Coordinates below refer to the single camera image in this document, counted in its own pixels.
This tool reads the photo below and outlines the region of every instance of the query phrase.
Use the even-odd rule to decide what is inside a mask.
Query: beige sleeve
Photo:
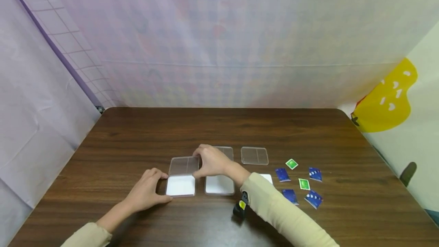
[[[306,213],[287,200],[265,178],[252,173],[241,187],[251,209],[297,247],[339,246]]]
[[[104,247],[112,235],[97,224],[90,222],[70,236],[61,247]]]

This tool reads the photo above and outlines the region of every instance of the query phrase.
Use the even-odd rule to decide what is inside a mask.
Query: card pile
[[[295,167],[299,166],[297,162],[294,161],[294,159],[290,159],[285,163],[290,169],[294,169]]]
[[[309,178],[322,182],[322,172],[320,169],[309,167]]]
[[[309,194],[306,195],[306,198],[304,198],[304,200],[308,201],[309,204],[314,207],[314,209],[317,209],[322,203],[323,198],[314,190],[311,190]]]
[[[275,169],[275,172],[280,182],[291,181],[285,168]]]
[[[300,186],[300,189],[302,189],[302,190],[310,190],[311,189],[311,187],[309,186],[309,181],[304,180],[302,178],[299,178],[299,186]]]
[[[294,192],[293,189],[282,190],[282,194],[284,195],[284,197],[286,197],[286,199],[291,201],[292,204],[295,204],[295,205],[299,204],[299,202],[297,201],[296,193]]]

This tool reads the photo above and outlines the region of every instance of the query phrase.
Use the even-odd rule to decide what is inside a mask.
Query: blue card
[[[311,204],[311,206],[314,207],[314,209],[317,209],[320,206],[320,204],[322,203],[323,198],[321,195],[316,193],[314,190],[310,190],[309,193],[304,198],[304,200],[308,201],[309,204]]]
[[[322,172],[320,169],[309,167],[309,178],[322,182]]]
[[[287,174],[287,170],[285,168],[275,169],[275,172],[280,182],[291,181],[290,177]]]
[[[293,189],[282,190],[282,194],[283,194],[284,197],[286,197],[289,201],[291,201],[292,204],[295,204],[295,205],[298,205],[298,204],[299,204],[299,202],[297,202],[296,193],[294,192]]]

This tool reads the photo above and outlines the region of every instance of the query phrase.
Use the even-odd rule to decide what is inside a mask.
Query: hand
[[[146,170],[122,203],[130,208],[131,213],[135,213],[157,204],[170,202],[171,196],[162,196],[155,192],[160,178],[165,180],[168,175],[157,168]]]
[[[206,144],[200,144],[194,151],[193,156],[201,156],[203,162],[201,169],[193,173],[194,178],[209,175],[225,175],[226,169],[233,163],[223,152]]]

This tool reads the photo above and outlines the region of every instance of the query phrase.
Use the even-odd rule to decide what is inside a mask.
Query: yellow sticker
[[[246,204],[244,201],[240,200],[239,201],[239,207],[241,207],[243,210],[245,210]]]

